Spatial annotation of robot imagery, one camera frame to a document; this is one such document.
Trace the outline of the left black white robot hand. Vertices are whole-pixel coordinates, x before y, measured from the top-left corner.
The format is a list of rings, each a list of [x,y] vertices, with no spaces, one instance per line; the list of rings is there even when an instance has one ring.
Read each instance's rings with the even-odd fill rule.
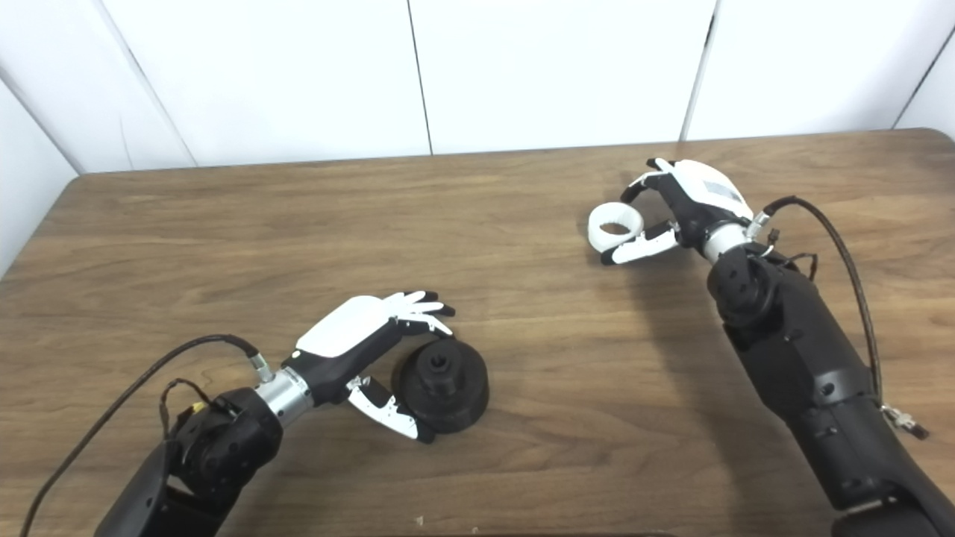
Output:
[[[389,430],[429,445],[436,436],[433,429],[363,371],[404,337],[453,339],[453,330],[441,319],[455,315],[432,290],[351,297],[298,339],[282,373],[299,384],[311,408],[348,402]]]

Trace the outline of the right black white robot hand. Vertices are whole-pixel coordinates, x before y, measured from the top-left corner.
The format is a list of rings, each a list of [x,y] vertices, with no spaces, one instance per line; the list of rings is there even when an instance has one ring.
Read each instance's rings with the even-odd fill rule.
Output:
[[[671,211],[671,218],[598,247],[601,264],[624,265],[679,247],[695,249],[715,265],[723,254],[750,242],[746,229],[754,211],[726,175],[694,160],[671,162],[654,157],[647,164],[651,170],[628,184],[619,207],[630,210],[640,194],[655,191]]]

